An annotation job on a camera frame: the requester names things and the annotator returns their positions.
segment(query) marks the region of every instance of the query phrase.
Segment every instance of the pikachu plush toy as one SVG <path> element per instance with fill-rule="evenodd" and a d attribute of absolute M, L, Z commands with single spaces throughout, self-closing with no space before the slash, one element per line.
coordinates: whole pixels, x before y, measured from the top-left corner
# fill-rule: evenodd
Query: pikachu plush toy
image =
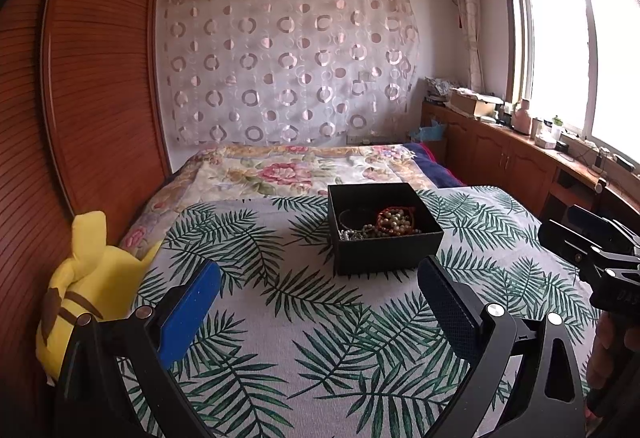
<path fill-rule="evenodd" d="M 140 261 L 107 246 L 103 212 L 76 215 L 71 226 L 70 258 L 49 281 L 36 334 L 36 356 L 53 380 L 58 380 L 66 345 L 82 313 L 112 321 L 127 316 L 140 283 L 160 243 Z"/>

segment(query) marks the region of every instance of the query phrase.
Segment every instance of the blue gripper pad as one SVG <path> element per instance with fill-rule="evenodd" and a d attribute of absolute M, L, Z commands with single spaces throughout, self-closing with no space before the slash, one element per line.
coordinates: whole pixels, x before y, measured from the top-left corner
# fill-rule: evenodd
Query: blue gripper pad
<path fill-rule="evenodd" d="M 209 261 L 162 325 L 158 357 L 166 370 L 184 358 L 219 291 L 220 267 Z"/>
<path fill-rule="evenodd" d="M 455 354 L 473 366 L 482 355 L 479 312 L 474 313 L 482 304 L 471 288 L 445 274 L 434 257 L 427 257 L 418 265 L 418 286 Z"/>

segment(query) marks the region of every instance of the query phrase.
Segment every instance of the floral bedspread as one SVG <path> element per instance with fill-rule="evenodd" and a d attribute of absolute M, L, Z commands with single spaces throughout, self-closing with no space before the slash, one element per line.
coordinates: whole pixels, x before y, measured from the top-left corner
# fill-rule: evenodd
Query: floral bedspread
<path fill-rule="evenodd" d="M 141 257 L 186 207 L 220 199 L 325 195 L 335 183 L 408 182 L 436 186 L 401 145 L 372 147 L 249 147 L 202 150 L 151 200 L 120 243 Z"/>
<path fill-rule="evenodd" d="M 560 313 L 580 371 L 598 313 L 575 268 L 537 240 L 539 222 L 493 187 L 419 191 L 444 229 L 438 260 L 484 303 Z M 199 203 L 168 231 L 134 306 L 155 304 L 204 259 L 222 272 L 174 375 L 214 436 L 412 438 L 433 424 L 468 370 L 437 325 L 415 270 L 334 277 L 326 198 Z M 500 415 L 516 364 L 481 434 Z M 158 424 L 121 363 L 143 426 Z"/>

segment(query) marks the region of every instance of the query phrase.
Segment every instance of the patterned curtain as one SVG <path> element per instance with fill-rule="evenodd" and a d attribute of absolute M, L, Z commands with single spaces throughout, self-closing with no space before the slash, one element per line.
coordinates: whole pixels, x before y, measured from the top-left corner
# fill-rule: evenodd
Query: patterned curtain
<path fill-rule="evenodd" d="M 159 0 L 158 14 L 160 92 L 182 144 L 344 145 L 407 130 L 409 0 Z"/>
<path fill-rule="evenodd" d="M 478 51 L 478 33 L 480 27 L 480 0 L 458 0 L 462 31 L 465 35 L 465 46 L 468 53 L 469 78 L 471 90 L 484 91 L 482 68 Z"/>

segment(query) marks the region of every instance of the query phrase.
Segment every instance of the black box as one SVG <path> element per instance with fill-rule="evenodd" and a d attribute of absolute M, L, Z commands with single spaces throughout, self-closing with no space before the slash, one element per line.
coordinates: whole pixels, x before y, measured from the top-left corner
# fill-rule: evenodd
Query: black box
<path fill-rule="evenodd" d="M 387 207 L 414 207 L 415 228 L 422 233 L 342 241 L 338 216 L 349 209 L 380 212 Z M 427 206 L 408 183 L 329 185 L 328 218 L 334 245 L 334 272 L 355 275 L 415 268 L 428 255 L 436 255 L 443 231 Z"/>

